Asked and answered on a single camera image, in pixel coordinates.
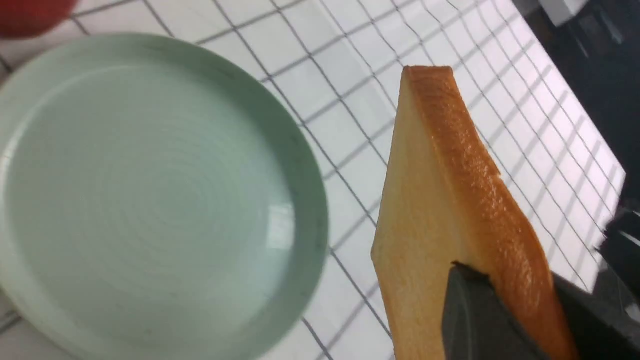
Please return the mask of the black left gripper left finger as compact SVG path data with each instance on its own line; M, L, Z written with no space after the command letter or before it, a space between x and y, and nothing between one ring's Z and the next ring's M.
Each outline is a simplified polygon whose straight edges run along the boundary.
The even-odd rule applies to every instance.
M448 274L441 336L446 360L548 360L496 294L489 277L459 262Z

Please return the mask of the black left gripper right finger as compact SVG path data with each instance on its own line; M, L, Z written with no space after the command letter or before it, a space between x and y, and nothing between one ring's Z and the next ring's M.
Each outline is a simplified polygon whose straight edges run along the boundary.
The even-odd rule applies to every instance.
M580 360L638 360L639 323L557 273L554 286Z

